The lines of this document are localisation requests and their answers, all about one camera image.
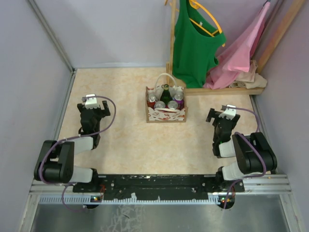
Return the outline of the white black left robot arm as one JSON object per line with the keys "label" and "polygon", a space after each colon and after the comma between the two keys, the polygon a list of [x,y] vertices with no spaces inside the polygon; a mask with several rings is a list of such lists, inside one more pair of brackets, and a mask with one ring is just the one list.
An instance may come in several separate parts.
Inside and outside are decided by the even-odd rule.
{"label": "white black left robot arm", "polygon": [[34,179],[46,184],[90,183],[94,170],[74,165],[76,154],[91,151],[98,147],[101,130],[100,122],[110,116],[107,101],[99,104],[96,98],[77,104],[81,127],[78,135],[59,141],[44,141],[35,169]]}

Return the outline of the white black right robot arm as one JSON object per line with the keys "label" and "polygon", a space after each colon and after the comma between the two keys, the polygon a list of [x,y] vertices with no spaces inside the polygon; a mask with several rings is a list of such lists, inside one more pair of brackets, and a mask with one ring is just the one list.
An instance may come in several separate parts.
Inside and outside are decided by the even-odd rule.
{"label": "white black right robot arm", "polygon": [[266,137],[259,131],[258,116],[255,116],[257,122],[255,132],[249,135],[232,132],[240,119],[237,110],[255,114],[248,109],[226,105],[220,112],[211,108],[206,118],[206,122],[213,120],[212,151],[214,156],[219,159],[236,159],[235,162],[220,167],[216,172],[216,181],[223,191],[234,190],[236,182],[244,178],[261,177],[266,172],[275,171],[278,165],[277,157]]}

